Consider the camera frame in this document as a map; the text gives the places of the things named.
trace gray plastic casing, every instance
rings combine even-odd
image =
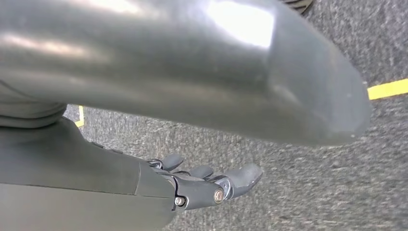
[[[283,3],[126,3],[0,0],[1,82],[44,104],[303,145],[352,142],[368,127],[359,72]]]
[[[0,230],[153,231],[175,188],[143,160],[83,139],[65,118],[0,128]]]

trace gray carpet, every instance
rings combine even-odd
[[[307,18],[370,86],[408,77],[408,0],[317,0]],[[373,106],[366,135],[341,148],[278,145],[92,108],[81,130],[141,158],[179,153],[187,169],[255,162],[265,170],[249,195],[181,212],[165,230],[408,230],[408,95]],[[77,107],[67,116],[76,119]]]

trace yellow line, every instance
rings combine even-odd
[[[370,100],[408,93],[408,78],[369,88]]]
[[[79,121],[75,122],[75,125],[79,128],[84,126],[85,124],[85,117],[84,117],[84,107],[79,106]]]

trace metal screw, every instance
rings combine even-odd
[[[174,200],[174,203],[175,203],[177,206],[183,206],[184,203],[186,203],[186,199],[184,199],[184,198],[182,198],[182,197],[176,197],[175,200]]]
[[[214,193],[214,201],[217,204],[220,204],[224,200],[224,190],[217,189]]]

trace shiny metal surface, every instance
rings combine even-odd
[[[359,73],[276,0],[0,5],[0,80],[38,101],[306,145],[368,126]]]

